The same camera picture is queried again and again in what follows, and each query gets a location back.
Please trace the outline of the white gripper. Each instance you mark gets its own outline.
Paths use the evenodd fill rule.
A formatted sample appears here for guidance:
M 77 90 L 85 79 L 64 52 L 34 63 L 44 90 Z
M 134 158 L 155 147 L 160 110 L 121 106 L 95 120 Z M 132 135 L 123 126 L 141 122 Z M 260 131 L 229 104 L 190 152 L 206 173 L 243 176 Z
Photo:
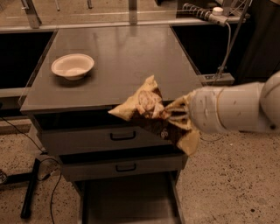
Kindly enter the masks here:
M 169 110 L 174 112 L 189 112 L 190 119 L 195 127 L 207 134 L 223 133 L 218 114 L 218 98 L 222 87 L 202 87 L 192 91 L 191 96 L 184 95 L 169 105 Z M 184 123 L 189 115 L 172 115 L 170 122 Z

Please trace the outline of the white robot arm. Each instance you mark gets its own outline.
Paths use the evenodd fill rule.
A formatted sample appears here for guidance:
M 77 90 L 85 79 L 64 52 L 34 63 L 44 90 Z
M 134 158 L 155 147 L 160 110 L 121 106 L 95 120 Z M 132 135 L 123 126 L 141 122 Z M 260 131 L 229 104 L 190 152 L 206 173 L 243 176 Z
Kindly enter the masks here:
M 245 131 L 277 133 L 280 130 L 280 71 L 265 82 L 233 87 L 201 87 L 166 107 L 185 112 L 170 121 L 189 123 L 204 133 Z

